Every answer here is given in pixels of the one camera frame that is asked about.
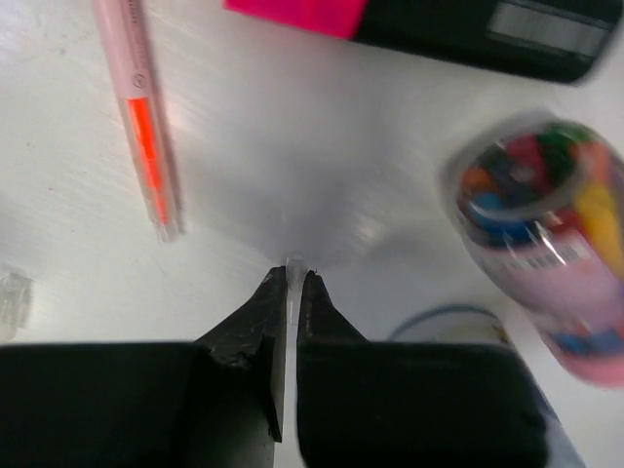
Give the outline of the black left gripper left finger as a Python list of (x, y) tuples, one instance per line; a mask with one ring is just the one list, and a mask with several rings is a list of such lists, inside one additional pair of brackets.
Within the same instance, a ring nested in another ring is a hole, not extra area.
[(193, 341), (1, 350), (5, 467), (270, 467), (283, 438), (286, 271)]

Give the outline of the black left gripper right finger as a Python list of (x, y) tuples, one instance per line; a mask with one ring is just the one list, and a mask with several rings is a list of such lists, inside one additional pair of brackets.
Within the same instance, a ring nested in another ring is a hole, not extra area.
[(309, 467), (543, 467), (547, 422), (518, 354), (364, 338), (304, 280), (296, 424)]

